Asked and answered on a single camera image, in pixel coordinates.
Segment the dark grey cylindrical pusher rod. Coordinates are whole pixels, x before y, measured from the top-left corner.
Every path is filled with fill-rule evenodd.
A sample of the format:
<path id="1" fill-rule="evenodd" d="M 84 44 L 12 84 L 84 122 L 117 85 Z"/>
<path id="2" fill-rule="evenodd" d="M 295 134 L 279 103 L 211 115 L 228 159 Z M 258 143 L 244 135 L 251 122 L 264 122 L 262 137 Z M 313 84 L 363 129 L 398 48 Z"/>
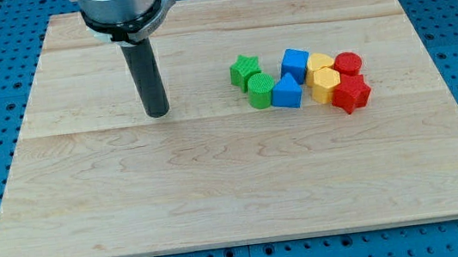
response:
<path id="1" fill-rule="evenodd" d="M 122 47 L 121 51 L 146 114 L 151 118 L 166 115 L 169 111 L 168 97 L 150 39 L 144 39 L 134 46 Z"/>

